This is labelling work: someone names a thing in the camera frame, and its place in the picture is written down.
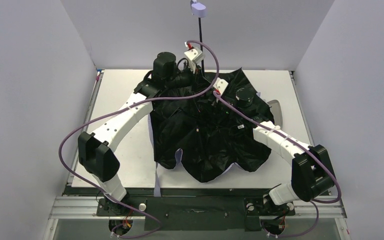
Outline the lilac umbrella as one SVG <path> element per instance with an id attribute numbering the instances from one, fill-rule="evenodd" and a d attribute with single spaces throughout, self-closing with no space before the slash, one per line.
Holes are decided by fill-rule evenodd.
<path id="1" fill-rule="evenodd" d="M 179 71 L 189 69 L 186 58 L 177 59 Z M 254 124 L 233 111 L 238 108 L 257 120 L 274 122 L 242 69 L 228 73 L 200 68 L 198 87 L 175 88 L 174 82 L 153 102 L 148 124 L 155 162 L 168 170 L 182 166 L 200 183 L 208 183 L 232 166 L 246 172 L 258 170 L 271 149 L 253 138 Z M 220 95 L 213 88 L 217 78 L 228 82 Z"/>

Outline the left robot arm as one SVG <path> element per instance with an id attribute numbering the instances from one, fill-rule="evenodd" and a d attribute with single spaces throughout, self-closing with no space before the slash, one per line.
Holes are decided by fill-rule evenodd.
<path id="1" fill-rule="evenodd" d="M 173 53 L 159 53 L 153 62 L 153 69 L 119 109 L 121 113 L 91 133 L 83 131 L 78 136 L 79 163 L 97 181 L 102 193 L 111 202 L 122 202 L 128 196 L 118 176 L 120 161 L 115 155 L 117 147 L 135 125 L 153 111 L 151 100 L 158 98 L 180 73 Z"/>

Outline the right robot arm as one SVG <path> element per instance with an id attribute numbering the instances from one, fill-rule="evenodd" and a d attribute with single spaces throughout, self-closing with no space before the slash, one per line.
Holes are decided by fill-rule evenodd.
<path id="1" fill-rule="evenodd" d="M 317 197 L 335 187 L 341 198 L 341 188 L 335 177 L 330 156 L 322 145 L 310 145 L 287 134 L 270 120 L 258 120 L 234 107 L 239 116 L 254 124 L 253 139 L 274 151 L 291 166 L 291 180 L 268 192 L 268 201 L 280 206 L 295 200 L 317 201 Z"/>

